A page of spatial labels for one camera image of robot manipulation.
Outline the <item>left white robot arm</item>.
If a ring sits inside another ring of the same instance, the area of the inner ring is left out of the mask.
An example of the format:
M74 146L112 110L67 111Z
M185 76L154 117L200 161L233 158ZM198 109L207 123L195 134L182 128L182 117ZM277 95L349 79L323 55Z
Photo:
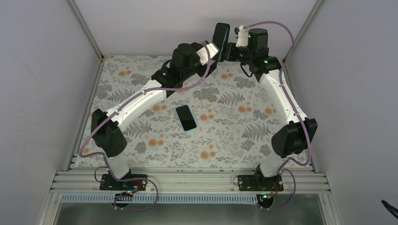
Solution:
M179 90L185 90L184 82L197 74L198 86L215 68L212 59L219 53L214 43L182 43L173 51L172 58L165 62L143 87L118 105L92 114L90 139L101 148L112 184L119 190L130 185L130 169L122 157L127 146L124 131L142 113Z

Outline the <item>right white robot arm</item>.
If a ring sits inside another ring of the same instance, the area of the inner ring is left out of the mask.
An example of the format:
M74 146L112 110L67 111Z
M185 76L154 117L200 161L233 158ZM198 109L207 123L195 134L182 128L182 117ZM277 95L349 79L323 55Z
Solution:
M284 166L293 157L307 151L307 161L296 164L305 166L311 161L311 141L317 130L315 119L310 119L299 107L283 72L283 66L276 57L269 55L268 32L266 29L235 28L236 43L228 43L222 52L222 59L247 65L248 77L254 76L266 89L280 116L282 128L271 138L272 151L265 161L257 166L252 177L255 187L267 190L280 177Z

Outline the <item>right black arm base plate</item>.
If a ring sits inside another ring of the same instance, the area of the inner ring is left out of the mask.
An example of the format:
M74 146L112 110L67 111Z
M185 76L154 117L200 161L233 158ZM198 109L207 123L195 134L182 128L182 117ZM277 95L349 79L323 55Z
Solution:
M255 175L239 175L237 177L239 191L284 191L282 177L259 177Z

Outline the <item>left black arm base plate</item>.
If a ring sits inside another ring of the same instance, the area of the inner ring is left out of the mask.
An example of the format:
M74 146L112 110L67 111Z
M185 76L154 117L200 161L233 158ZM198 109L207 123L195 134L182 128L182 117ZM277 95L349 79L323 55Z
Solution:
M145 191L146 181L144 183L141 180L120 182L116 181L110 174L103 174L99 189L111 191Z

